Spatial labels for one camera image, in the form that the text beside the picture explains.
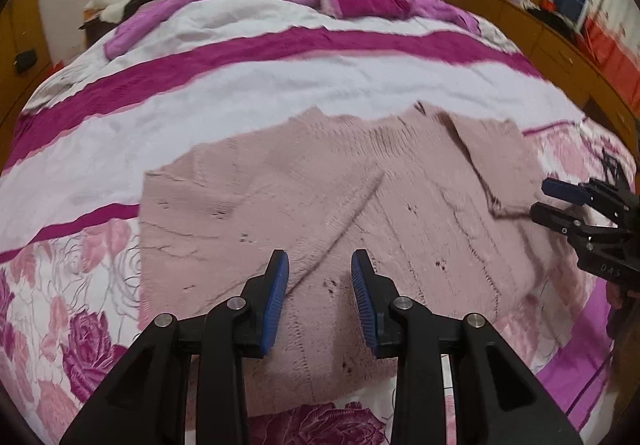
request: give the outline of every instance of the pink rose print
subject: pink rose print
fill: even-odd
[[[111,345],[109,324],[104,312],[74,315],[69,324],[68,344],[62,344],[62,365],[71,383],[71,392],[86,402],[111,367],[127,351]]]
[[[53,251],[51,250],[49,241],[41,241],[40,247],[44,250],[44,253],[47,254],[47,257],[49,257],[49,260],[51,261],[53,259]]]
[[[80,234],[82,273],[89,273],[109,253],[113,260],[127,248],[131,228],[123,219],[111,219],[103,225],[89,227]]]
[[[27,346],[27,337],[23,333],[15,332],[15,379],[18,381],[18,387],[22,393],[22,398],[26,401],[33,401],[33,392],[31,390],[31,381],[27,374],[27,365],[29,364],[29,348]]]
[[[580,181],[587,181],[589,175],[584,160],[584,150],[573,140],[562,138],[552,146],[554,156],[567,174],[577,176]]]
[[[2,385],[6,389],[9,398],[13,400],[16,409],[21,414],[25,414],[26,409],[24,408],[24,402],[18,390],[18,383],[14,380],[12,370],[13,367],[11,367],[7,357],[0,355],[0,382],[2,382]]]
[[[7,322],[6,314],[14,297],[6,281],[6,271],[2,268],[0,269],[0,348],[4,349],[9,360],[14,357],[14,327],[11,322]]]
[[[20,282],[20,277],[24,275],[31,288],[36,285],[36,256],[33,254],[33,245],[20,250],[20,253],[11,261],[10,269],[11,276],[16,284]]]
[[[249,418],[252,445],[380,445],[385,424],[357,402],[302,405]]]
[[[59,385],[44,380],[38,380],[38,385],[40,401],[36,414],[53,443],[58,443],[79,409]]]
[[[69,324],[69,315],[66,311],[65,300],[60,296],[53,297],[49,312],[49,332],[44,335],[40,343],[40,352],[49,362],[53,362],[56,360],[56,354],[58,352],[60,333]]]
[[[104,225],[89,227],[80,234],[80,260],[82,273],[89,273],[98,266],[107,253],[104,245]]]

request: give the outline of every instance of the magenta stripe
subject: magenta stripe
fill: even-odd
[[[159,92],[174,89],[197,75],[230,64],[280,60],[312,51],[403,53],[449,64],[491,61],[540,77],[522,54],[504,53],[458,32],[408,36],[294,27],[280,33],[232,39],[143,62],[92,82],[72,97],[34,116],[22,116],[18,118],[14,148],[6,168],[76,128],[89,116],[110,114],[123,107],[141,104]]]
[[[558,120],[552,123],[547,123],[546,125],[542,125],[540,127],[532,127],[530,129],[525,129],[522,132],[523,136],[531,136],[532,134],[539,134],[544,130],[553,129],[554,127],[560,127],[561,125],[575,125],[575,121],[572,120]]]
[[[49,225],[39,231],[36,236],[31,239],[29,245],[38,241],[46,241],[47,239],[55,239],[57,237],[65,237],[80,232],[86,227],[94,227],[106,223],[110,219],[132,219],[138,217],[140,205],[122,205],[121,203],[111,203],[111,205],[101,206],[93,212],[83,214],[75,221],[64,222],[61,225]],[[12,260],[22,248],[15,250],[7,250],[0,253],[0,264]]]
[[[607,336],[606,330],[610,309],[606,284],[604,279],[598,279],[591,297],[575,321],[571,340],[564,348],[558,349],[556,355],[537,375],[563,411],[569,409],[578,393],[606,360],[611,349],[612,340]],[[607,376],[605,368],[572,410],[569,420],[575,428],[581,429],[587,423]]]

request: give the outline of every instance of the pink knit cloth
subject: pink knit cloth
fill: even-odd
[[[421,104],[375,122],[313,108],[197,146],[145,178],[141,327],[206,313],[283,248],[287,298],[270,356],[244,362],[248,412],[339,398],[396,368],[364,345],[351,253],[434,313],[494,321],[558,258],[524,216],[543,177],[514,123]]]

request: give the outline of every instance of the dark fabric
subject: dark fabric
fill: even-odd
[[[527,11],[536,19],[541,20],[551,29],[561,34],[571,44],[575,44],[574,30],[566,22],[564,22],[561,17],[558,17],[558,15],[556,15],[552,11],[541,10],[538,8],[529,8],[527,9]]]
[[[131,0],[124,7],[124,15],[122,16],[122,22],[126,21],[129,17],[131,17],[135,12],[138,11],[138,8],[147,2],[151,2],[153,0]]]

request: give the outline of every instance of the bed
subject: bed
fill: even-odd
[[[380,0],[364,1],[369,9],[350,0],[146,8],[34,92],[0,178],[0,380],[32,443],[59,441],[140,333],[143,177],[196,144],[313,106],[373,120],[423,102],[513,120],[548,175],[602,177],[606,150],[633,181],[620,140],[584,118],[491,23],[437,0],[388,0],[382,11]],[[609,310],[604,283],[575,263],[546,271],[494,323],[566,410],[609,354]],[[577,428],[605,382],[603,373],[572,408]],[[390,378],[250,414],[254,440],[344,443],[349,434],[350,443],[383,443],[393,393]]]

